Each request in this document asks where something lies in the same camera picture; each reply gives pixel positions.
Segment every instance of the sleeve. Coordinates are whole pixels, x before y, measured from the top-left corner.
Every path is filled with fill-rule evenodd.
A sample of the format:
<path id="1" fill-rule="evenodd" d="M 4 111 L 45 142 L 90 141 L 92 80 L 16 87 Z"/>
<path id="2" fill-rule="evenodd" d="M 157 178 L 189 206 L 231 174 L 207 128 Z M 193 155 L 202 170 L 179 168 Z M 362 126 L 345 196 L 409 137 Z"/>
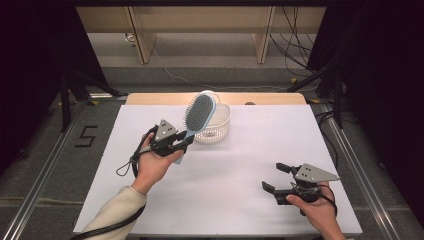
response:
<path id="1" fill-rule="evenodd" d="M 137 192 L 134 188 L 129 186 L 123 187 L 116 196 L 102 206 L 96 217 L 83 229 L 83 232 L 107 227 L 127 219 L 146 204 L 146 199 L 146 195 Z M 135 222 L 112 232 L 88 239 L 125 239 L 134 227 Z"/>

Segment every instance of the plastic basket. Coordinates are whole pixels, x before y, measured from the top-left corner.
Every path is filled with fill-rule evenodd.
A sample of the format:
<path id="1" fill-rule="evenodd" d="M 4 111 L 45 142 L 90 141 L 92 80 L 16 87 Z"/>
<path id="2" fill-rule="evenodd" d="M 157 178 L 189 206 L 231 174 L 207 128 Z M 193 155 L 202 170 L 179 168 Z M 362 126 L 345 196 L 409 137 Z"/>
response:
<path id="1" fill-rule="evenodd" d="M 208 93 L 216 96 L 219 102 L 216 104 L 215 112 L 212 115 L 208 126 L 202 132 L 197 133 L 194 136 L 194 140 L 205 144 L 213 144 L 221 141 L 228 135 L 231 111 L 230 106 L 221 103 L 221 99 L 218 95 L 211 91 L 208 91 Z"/>

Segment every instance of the person's left hand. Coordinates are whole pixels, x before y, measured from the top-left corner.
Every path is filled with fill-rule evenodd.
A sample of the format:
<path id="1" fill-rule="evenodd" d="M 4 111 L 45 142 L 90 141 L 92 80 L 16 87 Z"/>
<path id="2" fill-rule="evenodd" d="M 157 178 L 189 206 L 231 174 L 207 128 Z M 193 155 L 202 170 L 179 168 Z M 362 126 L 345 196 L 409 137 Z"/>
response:
<path id="1" fill-rule="evenodd" d="M 142 147 L 147 147 L 152 137 L 153 133 L 146 138 Z M 141 154 L 138 160 L 138 175 L 132 187 L 141 194 L 146 195 L 150 188 L 165 176 L 169 166 L 179 159 L 183 153 L 183 150 L 178 150 L 166 157 L 161 157 L 154 152 Z"/>

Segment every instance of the person's right hand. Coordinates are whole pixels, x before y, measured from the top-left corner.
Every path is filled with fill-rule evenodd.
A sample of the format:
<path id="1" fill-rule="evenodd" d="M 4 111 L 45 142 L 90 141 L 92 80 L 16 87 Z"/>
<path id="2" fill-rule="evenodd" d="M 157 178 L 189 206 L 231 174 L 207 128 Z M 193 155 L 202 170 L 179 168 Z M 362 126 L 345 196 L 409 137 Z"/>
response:
<path id="1" fill-rule="evenodd" d="M 328 182 L 321 182 L 319 185 L 329 187 Z M 334 201 L 334 196 L 329 188 L 321 187 L 321 193 Z M 335 209 L 327 200 L 319 198 L 313 203 L 307 203 L 298 196 L 288 195 L 287 201 L 302 209 L 311 225 L 321 233 L 324 239 L 345 239 L 337 223 Z"/>

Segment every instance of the white tabletop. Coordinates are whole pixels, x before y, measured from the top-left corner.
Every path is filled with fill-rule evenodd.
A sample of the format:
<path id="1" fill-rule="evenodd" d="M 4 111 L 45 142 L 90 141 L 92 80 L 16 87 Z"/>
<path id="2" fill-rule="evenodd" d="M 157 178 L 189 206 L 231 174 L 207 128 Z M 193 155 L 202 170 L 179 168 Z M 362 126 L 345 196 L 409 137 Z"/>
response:
<path id="1" fill-rule="evenodd" d="M 262 189 L 291 189 L 293 176 L 275 168 L 312 164 L 337 174 L 308 105 L 231 107 L 229 135 L 214 145 L 194 142 L 181 165 L 173 164 L 148 194 L 132 234 L 173 237 L 270 237 L 316 233 L 294 206 L 277 205 Z M 137 148 L 141 136 L 161 119 L 185 130 L 186 106 L 122 106 L 74 231 L 80 232 L 123 186 L 115 171 Z M 331 182 L 345 234 L 361 227 L 340 181 Z"/>

